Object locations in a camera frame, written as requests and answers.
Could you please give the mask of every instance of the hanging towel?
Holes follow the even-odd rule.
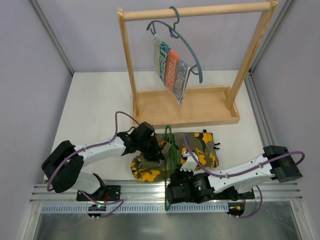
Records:
[[[190,67],[157,34],[153,37],[155,72],[182,105],[190,75]]]

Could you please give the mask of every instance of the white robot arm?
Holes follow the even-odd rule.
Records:
[[[62,142],[42,164],[42,170],[49,179],[48,185],[52,186],[49,191],[62,193],[76,189],[86,192],[92,199],[100,199],[107,192],[105,183],[95,173],[82,172],[83,167],[136,151],[141,151],[148,161],[165,159],[155,129],[150,124],[143,122],[129,132],[118,132],[113,138],[95,144],[72,145],[68,140]],[[171,183],[166,189],[169,203],[202,203],[221,199],[218,196],[238,200],[254,186],[270,179],[287,182],[302,177],[289,155],[270,162],[270,159],[288,153],[287,148],[268,146],[263,150],[264,154],[246,163],[212,172],[205,169],[193,153],[183,153],[187,161],[170,176]],[[202,169],[195,170],[197,165]]]
[[[263,182],[278,180],[280,183],[302,177],[297,164],[286,147],[270,145],[257,157],[224,170],[208,171],[192,153],[183,153],[186,162],[170,176],[171,183],[166,189],[170,204],[181,202],[203,203],[209,200],[239,200],[250,190]]]

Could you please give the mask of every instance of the camouflage fabric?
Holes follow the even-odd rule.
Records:
[[[182,153],[186,151],[184,142],[184,136],[189,139],[190,148],[198,156],[199,162],[205,167],[216,168],[219,165],[219,161],[214,149],[215,143],[212,133],[208,132],[177,132],[172,133],[173,144],[178,152],[178,164],[184,164],[186,160],[182,158]],[[136,156],[131,162],[131,171],[136,180],[141,182],[156,182],[163,181],[165,179],[165,169],[167,177],[170,173],[170,165],[174,166],[174,159],[171,159],[171,143],[169,140],[169,134],[165,139],[164,133],[158,133],[156,135],[157,141],[162,153],[166,160],[160,160],[160,162],[152,162],[144,159],[143,155]]]

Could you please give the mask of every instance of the purple-gray wall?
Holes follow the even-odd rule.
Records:
[[[75,72],[127,71],[117,8],[143,11],[265,2],[266,0],[38,0]],[[279,0],[275,15],[286,0]],[[260,17],[259,12],[183,17],[177,31],[188,41],[204,70],[237,70]],[[164,19],[172,24],[176,19]],[[154,70],[150,20],[127,22],[136,71]],[[189,65],[191,54],[180,39],[173,39],[160,23],[155,28]]]
[[[0,238],[26,223],[71,75],[27,0],[0,2]]]
[[[276,141],[305,152],[298,181],[320,227],[320,1],[297,0],[254,72]]]

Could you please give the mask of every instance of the white floor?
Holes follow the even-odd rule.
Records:
[[[190,76],[188,86],[231,86],[236,74],[236,70],[204,71],[202,84],[196,76]],[[138,90],[163,88],[153,71],[135,72],[134,76]],[[206,129],[213,133],[214,141],[221,143],[217,151],[220,170],[249,161],[263,152],[245,84],[241,86],[235,102],[240,114],[238,124],[172,129],[174,132],[201,132]],[[113,136],[115,112],[132,114],[132,109],[128,72],[75,73],[53,149],[64,140],[70,140],[72,144],[90,144]],[[126,131],[132,126],[131,120],[124,115],[119,116],[118,126],[119,131]],[[130,163],[137,154],[111,157],[93,163],[83,171],[99,174],[104,180],[134,180]]]

